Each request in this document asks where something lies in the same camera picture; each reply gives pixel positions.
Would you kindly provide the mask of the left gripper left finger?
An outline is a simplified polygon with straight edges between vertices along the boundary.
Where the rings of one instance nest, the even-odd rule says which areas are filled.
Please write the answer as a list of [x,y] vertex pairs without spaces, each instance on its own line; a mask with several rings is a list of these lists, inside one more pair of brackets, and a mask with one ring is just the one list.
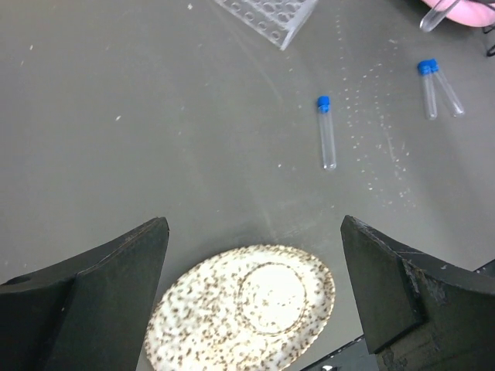
[[134,370],[169,242],[157,217],[1,285],[3,370]]

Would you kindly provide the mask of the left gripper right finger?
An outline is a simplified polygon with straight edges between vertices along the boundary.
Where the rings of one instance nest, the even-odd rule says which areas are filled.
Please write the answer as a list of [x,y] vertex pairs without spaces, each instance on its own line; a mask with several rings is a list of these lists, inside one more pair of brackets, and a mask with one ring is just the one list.
[[380,370],[492,370],[494,262],[468,271],[361,220],[340,227],[368,352]]

